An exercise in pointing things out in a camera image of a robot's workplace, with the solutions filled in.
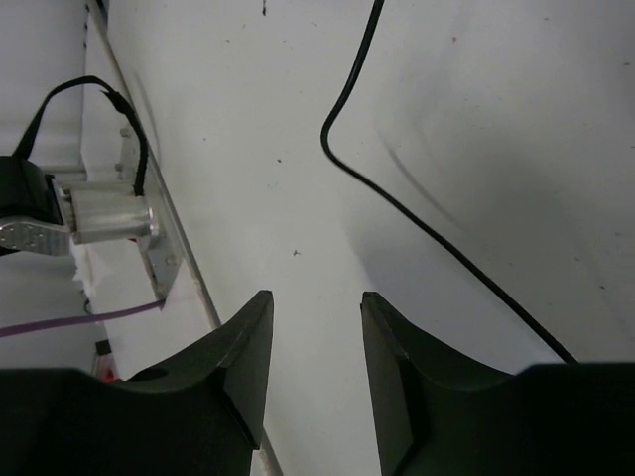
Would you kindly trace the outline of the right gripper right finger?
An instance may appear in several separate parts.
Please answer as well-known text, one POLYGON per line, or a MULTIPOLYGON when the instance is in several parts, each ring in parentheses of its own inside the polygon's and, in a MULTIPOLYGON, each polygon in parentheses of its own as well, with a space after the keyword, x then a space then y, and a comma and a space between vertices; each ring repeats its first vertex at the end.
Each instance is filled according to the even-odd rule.
POLYGON ((364 350, 385 475, 630 475, 634 367, 479 363, 367 293, 364 350))

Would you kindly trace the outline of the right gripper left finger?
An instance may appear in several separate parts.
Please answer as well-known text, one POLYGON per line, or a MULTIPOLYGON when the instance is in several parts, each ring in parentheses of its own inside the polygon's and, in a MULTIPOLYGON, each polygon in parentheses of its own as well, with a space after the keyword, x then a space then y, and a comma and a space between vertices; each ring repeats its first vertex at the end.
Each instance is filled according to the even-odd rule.
POLYGON ((5 475, 247 475, 260 447, 274 299, 126 381, 74 369, 1 374, 5 475))

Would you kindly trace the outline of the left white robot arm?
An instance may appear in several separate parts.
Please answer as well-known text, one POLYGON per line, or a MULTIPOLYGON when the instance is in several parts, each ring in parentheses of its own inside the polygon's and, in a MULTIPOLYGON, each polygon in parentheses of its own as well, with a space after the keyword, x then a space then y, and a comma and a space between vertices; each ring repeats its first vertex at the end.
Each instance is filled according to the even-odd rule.
POLYGON ((56 86, 44 99, 9 156, 1 158, 1 254, 29 252, 65 256, 70 246, 118 239, 147 250, 160 237, 160 215, 146 196, 150 147, 140 120, 122 94, 104 80, 81 76, 56 86), (78 86, 95 84, 123 115, 139 142, 132 182, 62 182, 31 161, 51 100, 78 86))

